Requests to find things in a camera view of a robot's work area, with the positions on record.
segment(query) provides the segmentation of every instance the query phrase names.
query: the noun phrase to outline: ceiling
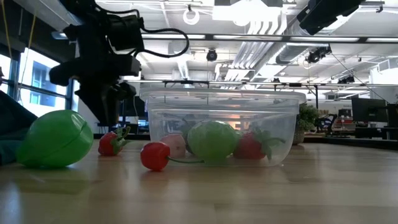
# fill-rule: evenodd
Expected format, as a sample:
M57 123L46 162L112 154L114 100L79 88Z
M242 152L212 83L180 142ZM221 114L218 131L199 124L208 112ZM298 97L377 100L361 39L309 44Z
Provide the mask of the ceiling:
M384 1L383 12L376 13L376 10L373 9L357 11L331 35L398 35L398 26L396 26L398 24L398 1ZM58 1L15 0L15 2L30 12L36 12L39 18L58 30L75 22ZM97 2L101 7L113 11L133 8L140 10L147 29L173 27L188 34L247 34L249 31L249 25L237 26L232 21L214 21L211 16L214 0L204 0L201 1L201 4L192 5L192 9L202 10L200 19L195 25L188 25L183 20L183 13L187 8L186 4L170 5L169 3L173 2L171 0L162 3L140 1L139 4L136 3L137 1L124 1L123 3L121 0L99 0ZM294 22L295 16L307 5L308 1L295 0L295 2L297 5L288 8L285 12L288 26ZM167 54L169 43L169 40L146 40L145 46L146 49ZM231 63L239 53L241 46L242 42L191 41L191 57L187 60L187 68L190 71L215 72L218 63ZM209 49L216 50L218 54L217 62L206 61ZM346 68L354 69L356 76L363 82L369 79L369 67L377 65L377 62L381 62L388 57L398 55L398 46L388 44L331 44L331 49L339 61ZM308 78L311 82L336 82L336 80L331 80L330 77L346 70L332 55L327 56L308 69L308 64L304 62L305 56L304 54L297 57L285 69L268 75L267 78L276 75L282 82L307 82ZM178 71L178 58L159 58L150 54L140 54L138 59L142 63L142 74L146 79L172 78L173 71ZM254 80L264 82L269 79L262 78L262 74L260 74Z

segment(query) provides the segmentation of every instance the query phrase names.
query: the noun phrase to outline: security camera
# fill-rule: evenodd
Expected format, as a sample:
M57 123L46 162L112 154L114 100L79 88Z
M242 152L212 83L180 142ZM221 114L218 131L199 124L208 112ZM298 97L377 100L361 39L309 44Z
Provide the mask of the security camera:
M215 49L210 49L209 52L207 53L207 61L208 62L214 62L217 60L217 53Z

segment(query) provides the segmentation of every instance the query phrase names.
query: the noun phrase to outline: computer monitor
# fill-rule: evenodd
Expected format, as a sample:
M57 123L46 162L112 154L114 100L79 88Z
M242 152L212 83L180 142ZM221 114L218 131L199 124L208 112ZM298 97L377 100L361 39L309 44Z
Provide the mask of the computer monitor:
M124 100L120 104L119 114L120 114L120 116L124 115L124 116L145 117L145 116L147 116L146 112L145 112L145 102L142 101L139 98L139 96L135 96L134 100L133 99Z
M347 118L347 117L351 117L351 110L348 110L348 109L340 109L340 110L338 110L338 116L339 117L342 117L342 116L344 116L345 118Z
M388 122L386 101L352 98L353 120L364 122Z

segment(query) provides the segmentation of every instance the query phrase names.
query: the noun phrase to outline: toy cherry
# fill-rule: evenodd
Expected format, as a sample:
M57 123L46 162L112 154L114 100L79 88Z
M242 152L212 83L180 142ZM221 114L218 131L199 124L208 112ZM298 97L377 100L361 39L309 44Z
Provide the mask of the toy cherry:
M170 147L162 142L151 142L141 150L141 163L144 167L153 171L162 171L169 161L196 164L204 161L180 161L170 157Z
M118 128L116 133L110 132L102 136L98 146L98 152L102 156L116 156L123 150L123 146L130 142L124 139L129 134L130 127L126 128L126 133L124 134L123 129Z

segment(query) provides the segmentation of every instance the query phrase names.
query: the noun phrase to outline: green cloth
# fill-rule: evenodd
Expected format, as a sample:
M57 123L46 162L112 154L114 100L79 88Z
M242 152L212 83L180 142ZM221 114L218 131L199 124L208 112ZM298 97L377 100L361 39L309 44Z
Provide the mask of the green cloth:
M0 165L14 162L16 151L36 115L0 91Z

